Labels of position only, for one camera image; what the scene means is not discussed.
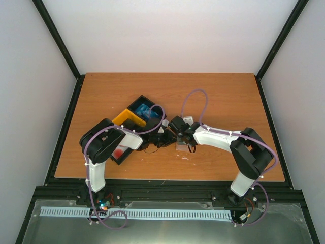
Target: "gray object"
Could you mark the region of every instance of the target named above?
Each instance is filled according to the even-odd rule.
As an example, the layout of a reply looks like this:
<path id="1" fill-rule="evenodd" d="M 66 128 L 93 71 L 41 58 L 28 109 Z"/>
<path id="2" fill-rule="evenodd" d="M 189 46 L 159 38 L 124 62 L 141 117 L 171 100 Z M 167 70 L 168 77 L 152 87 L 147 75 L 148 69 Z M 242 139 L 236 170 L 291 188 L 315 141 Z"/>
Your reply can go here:
<path id="1" fill-rule="evenodd" d="M 70 217 L 88 218 L 92 208 L 81 207 L 41 207 L 41 217 Z M 105 213 L 99 213 L 100 218 L 121 210 L 120 208 L 109 209 Z M 231 221 L 229 210 L 192 210 L 192 209 L 132 209 L 123 210 L 129 220 L 212 220 Z M 118 213 L 111 216 L 112 219 L 124 219 L 124 215 Z"/>
<path id="2" fill-rule="evenodd" d="M 143 203 L 131 203 L 140 208 Z M 212 210 L 207 204 L 197 203 L 144 203 L 144 207 L 153 205 L 155 208 L 166 206 L 178 209 L 196 208 Z M 38 201 L 32 213 L 24 244 L 57 244 L 57 243 L 312 243 L 302 211 L 295 204 L 272 204 L 268 214 L 257 225 L 251 227 L 237 226 L 222 221 L 204 220 L 129 220 L 127 226 L 119 231 L 109 230 L 101 224 L 89 225 L 87 218 L 41 217 L 42 206 L 80 207 L 74 201 Z M 253 221 L 261 214 L 260 209 L 254 210 L 249 217 Z M 124 220 L 111 219 L 106 224 L 118 227 Z"/>

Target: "black wire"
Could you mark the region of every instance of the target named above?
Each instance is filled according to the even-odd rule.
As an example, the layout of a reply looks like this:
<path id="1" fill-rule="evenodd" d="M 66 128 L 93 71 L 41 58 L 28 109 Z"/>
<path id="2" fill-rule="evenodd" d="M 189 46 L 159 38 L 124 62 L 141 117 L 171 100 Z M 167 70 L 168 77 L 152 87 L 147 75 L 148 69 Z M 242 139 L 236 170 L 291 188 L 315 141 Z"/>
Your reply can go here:
<path id="1" fill-rule="evenodd" d="M 174 143 L 175 143 L 175 141 L 172 141 L 172 142 L 170 142 L 170 143 L 165 143 L 165 144 L 163 144 L 163 145 L 160 146 L 160 147 L 167 147 L 167 146 L 172 145 L 172 144 L 174 144 Z"/>
<path id="2" fill-rule="evenodd" d="M 191 150 L 191 148 L 190 148 L 189 146 L 187 146 L 187 147 L 188 147 L 188 150 L 189 150 L 189 152 L 190 152 L 191 154 L 195 153 L 196 150 L 197 150 L 197 147 L 196 147 L 196 146 L 194 146 L 193 151 Z"/>
<path id="3" fill-rule="evenodd" d="M 146 151 L 146 149 L 144 149 L 144 152 L 145 152 L 146 154 L 152 154 L 152 153 L 155 153 L 156 151 Z"/>

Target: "black arm segment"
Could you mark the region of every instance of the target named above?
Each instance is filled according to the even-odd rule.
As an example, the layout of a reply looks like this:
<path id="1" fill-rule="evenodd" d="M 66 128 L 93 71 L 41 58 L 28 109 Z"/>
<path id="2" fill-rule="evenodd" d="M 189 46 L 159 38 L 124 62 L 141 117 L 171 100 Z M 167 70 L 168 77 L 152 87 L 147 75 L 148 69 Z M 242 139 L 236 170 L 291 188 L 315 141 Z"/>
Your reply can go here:
<path id="1" fill-rule="evenodd" d="M 246 128 L 241 134 L 263 142 L 252 128 Z M 230 150 L 240 172 L 250 179 L 258 179 L 273 159 L 273 155 L 265 147 L 244 138 L 233 141 Z"/>
<path id="2" fill-rule="evenodd" d="M 83 135 L 79 141 L 82 152 L 84 153 L 86 144 L 94 136 L 94 134 L 103 128 L 112 125 L 114 124 L 109 119 L 104 118 L 95 127 Z M 110 129 L 102 132 L 100 135 L 94 138 L 87 150 L 87 154 L 89 155 L 92 163 L 96 164 L 106 161 L 112 155 L 113 151 L 124 137 L 125 134 L 121 130 Z"/>

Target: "black metal frame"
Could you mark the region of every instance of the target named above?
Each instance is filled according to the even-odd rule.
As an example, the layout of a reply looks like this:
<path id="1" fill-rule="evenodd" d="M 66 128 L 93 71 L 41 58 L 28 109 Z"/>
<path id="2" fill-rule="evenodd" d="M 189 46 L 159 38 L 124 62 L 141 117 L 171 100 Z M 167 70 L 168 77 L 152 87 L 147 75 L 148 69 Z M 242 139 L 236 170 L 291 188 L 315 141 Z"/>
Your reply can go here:
<path id="1" fill-rule="evenodd" d="M 268 192 L 269 199 L 274 199 L 274 201 L 278 203 L 298 203 L 301 205 L 312 240 L 314 243 L 319 243 L 303 193 L 301 190 L 293 189 L 290 174 L 284 160 L 283 152 L 261 85 L 262 77 L 266 73 L 272 60 L 274 59 L 275 55 L 277 54 L 278 50 L 280 49 L 285 38 L 289 34 L 291 28 L 298 19 L 307 2 L 308 0 L 298 0 L 296 6 L 290 14 L 281 33 L 276 39 L 272 49 L 270 50 L 267 58 L 265 59 L 263 65 L 261 66 L 261 69 L 255 78 L 265 113 L 267 115 L 269 126 L 271 128 L 275 146 L 279 155 L 281 167 L 285 176 L 285 182 L 264 182 L 263 186 Z M 83 179 L 66 179 L 54 177 L 56 166 L 60 158 L 64 142 L 66 140 L 66 136 L 75 107 L 77 105 L 85 75 L 80 75 L 42 0 L 33 0 L 33 3 L 38 9 L 51 35 L 53 36 L 60 51 L 66 59 L 71 71 L 76 77 L 76 86 L 66 116 L 64 118 L 59 139 L 50 163 L 50 168 L 45 179 L 45 184 L 44 186 L 36 187 L 35 189 L 16 243 L 22 243 L 23 241 L 23 237 L 29 223 L 30 215 L 37 199 L 74 199 L 77 201 L 77 203 L 90 205 L 89 201 L 87 201 L 87 191 L 85 189 L 85 182 Z M 120 199 L 117 199 L 116 197 L 114 199 L 114 202 L 120 206 L 123 206 L 125 203 L 139 200 L 191 202 L 211 201 L 213 206 L 224 207 L 230 210 L 243 210 L 243 206 L 231 206 L 226 201 L 223 201 L 221 197 L 217 200 L 212 199 L 212 196 L 222 196 L 223 194 L 227 193 L 230 185 L 230 181 L 106 180 L 106 187 L 109 188 L 111 192 L 116 193 L 115 195 L 120 196 Z M 256 196 L 258 202 L 265 202 L 266 200 L 261 189 L 255 189 L 249 194 Z"/>

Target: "white arm segment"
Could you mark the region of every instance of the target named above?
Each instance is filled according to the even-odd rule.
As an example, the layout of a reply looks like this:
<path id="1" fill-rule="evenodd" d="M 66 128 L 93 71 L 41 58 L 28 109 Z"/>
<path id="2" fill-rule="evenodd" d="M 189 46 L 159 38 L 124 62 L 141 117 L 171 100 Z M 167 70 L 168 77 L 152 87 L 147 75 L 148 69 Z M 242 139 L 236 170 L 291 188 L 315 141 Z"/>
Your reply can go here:
<path id="1" fill-rule="evenodd" d="M 128 131 L 125 130 L 122 131 L 126 133 L 126 135 L 119 145 L 127 146 L 133 150 L 138 149 L 143 142 L 142 138 Z M 105 178 L 104 178 L 105 163 L 106 161 L 98 164 L 93 164 L 91 160 L 89 160 L 90 186 L 91 186 L 91 190 L 94 192 L 100 191 L 105 186 Z"/>
<path id="2" fill-rule="evenodd" d="M 89 159 L 89 179 L 90 186 L 93 192 L 100 191 L 105 186 L 105 163 L 106 161 L 100 164 L 93 164 Z"/>
<path id="3" fill-rule="evenodd" d="M 238 139 L 238 136 L 218 134 L 215 132 L 208 131 L 201 126 L 195 130 L 193 137 L 197 142 L 197 144 L 199 145 L 214 146 L 216 148 L 221 148 L 223 150 L 226 150 L 230 153 L 231 150 L 229 146 L 231 142 Z M 236 195 L 242 197 L 246 194 L 246 192 L 249 190 L 249 188 L 254 183 L 254 181 L 255 181 L 254 179 L 247 178 L 239 171 L 236 176 L 236 179 L 233 181 L 232 185 L 230 186 L 230 189 Z"/>
<path id="4" fill-rule="evenodd" d="M 229 148 L 231 142 L 237 140 L 238 138 L 238 136 L 223 135 L 211 132 L 201 126 L 195 130 L 193 137 L 199 145 L 214 146 L 226 150 L 228 152 L 231 152 Z"/>

